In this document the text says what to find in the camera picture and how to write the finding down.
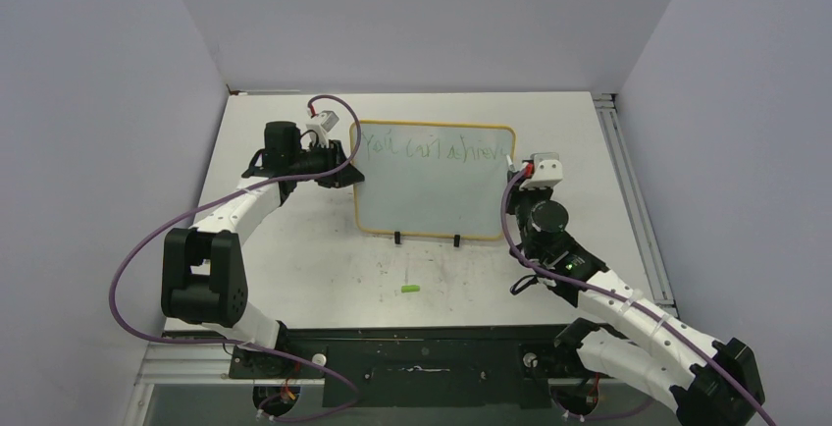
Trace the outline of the yellow framed whiteboard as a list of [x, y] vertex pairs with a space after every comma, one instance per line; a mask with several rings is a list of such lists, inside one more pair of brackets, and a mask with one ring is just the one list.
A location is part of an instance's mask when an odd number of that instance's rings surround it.
[[419, 238], [501, 237], [500, 198], [515, 131], [508, 126], [367, 120], [350, 128], [359, 230]]

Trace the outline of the white green marker pen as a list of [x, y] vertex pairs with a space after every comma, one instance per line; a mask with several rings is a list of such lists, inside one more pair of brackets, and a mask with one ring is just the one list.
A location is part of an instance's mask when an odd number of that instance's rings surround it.
[[511, 173], [515, 173], [515, 172], [516, 172], [516, 168], [515, 168], [515, 165], [514, 165], [513, 159], [512, 159], [512, 157], [511, 157], [510, 155], [507, 155], [507, 156], [506, 156], [506, 164], [507, 164], [507, 170], [508, 170], [509, 172], [511, 172]]

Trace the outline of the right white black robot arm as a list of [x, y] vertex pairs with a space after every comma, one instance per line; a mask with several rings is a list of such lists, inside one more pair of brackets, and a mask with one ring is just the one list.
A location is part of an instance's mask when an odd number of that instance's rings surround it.
[[551, 195], [549, 186], [509, 183], [500, 216], [530, 281], [585, 314], [556, 338], [558, 368], [617, 379], [682, 425], [746, 425], [756, 416], [772, 424], [752, 349], [696, 330], [631, 287], [567, 232], [568, 213]]

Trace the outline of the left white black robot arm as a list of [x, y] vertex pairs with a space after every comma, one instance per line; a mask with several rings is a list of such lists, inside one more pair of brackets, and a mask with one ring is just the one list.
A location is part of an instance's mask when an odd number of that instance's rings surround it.
[[247, 348], [266, 376], [285, 375], [292, 364], [287, 328], [249, 300], [242, 247], [255, 229], [296, 189], [297, 178], [343, 188], [364, 176], [331, 139], [333, 121], [270, 122], [264, 145], [241, 174], [237, 194], [188, 229], [164, 239], [161, 308], [168, 318], [210, 329]]

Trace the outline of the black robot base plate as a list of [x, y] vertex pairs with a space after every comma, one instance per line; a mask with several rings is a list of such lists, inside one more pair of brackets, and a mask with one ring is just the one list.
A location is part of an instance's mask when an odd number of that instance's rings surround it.
[[237, 347], [229, 375], [236, 380], [276, 381], [258, 388], [255, 400], [272, 396], [267, 411], [287, 412], [304, 381], [322, 381], [323, 405], [356, 399], [361, 407], [478, 407], [516, 404], [573, 414], [591, 412], [595, 378], [558, 350], [569, 325], [295, 329], [279, 357]]

